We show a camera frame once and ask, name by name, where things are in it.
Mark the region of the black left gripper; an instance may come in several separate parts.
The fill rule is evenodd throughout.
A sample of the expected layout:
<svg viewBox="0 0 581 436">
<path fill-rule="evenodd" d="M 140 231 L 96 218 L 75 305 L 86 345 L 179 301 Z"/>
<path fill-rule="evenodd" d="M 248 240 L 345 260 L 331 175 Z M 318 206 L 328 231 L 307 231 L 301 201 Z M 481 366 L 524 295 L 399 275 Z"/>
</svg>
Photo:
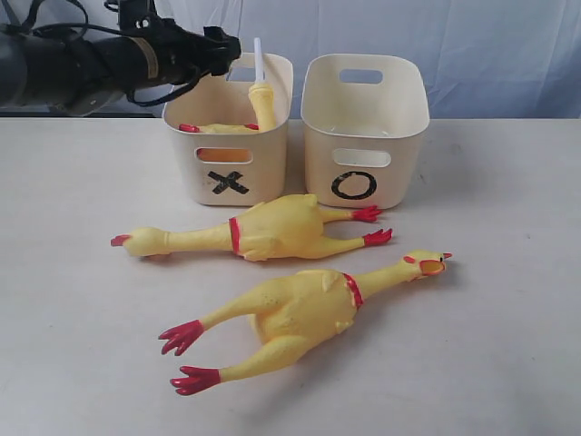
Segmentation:
<svg viewBox="0 0 581 436">
<path fill-rule="evenodd" d="M 118 25 L 123 40 L 137 50 L 131 86 L 187 84 L 205 75 L 224 75 L 241 57 L 238 37 L 219 26 L 202 34 L 184 30 L 157 14 L 153 1 L 120 1 Z"/>
</svg>

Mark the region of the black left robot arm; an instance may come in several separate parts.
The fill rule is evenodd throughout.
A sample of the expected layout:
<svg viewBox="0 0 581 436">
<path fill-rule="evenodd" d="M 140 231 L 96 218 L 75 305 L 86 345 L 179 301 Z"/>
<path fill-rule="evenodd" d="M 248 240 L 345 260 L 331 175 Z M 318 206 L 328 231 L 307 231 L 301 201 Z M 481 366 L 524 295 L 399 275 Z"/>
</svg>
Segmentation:
<svg viewBox="0 0 581 436">
<path fill-rule="evenodd" d="M 140 107 L 166 104 L 206 76 L 223 76 L 241 42 L 219 26 L 189 32 L 158 16 L 152 1 L 106 1 L 115 29 L 80 23 L 37 25 L 41 2 L 25 20 L 1 26 L 1 105 L 44 105 L 86 116 L 124 97 Z"/>
</svg>

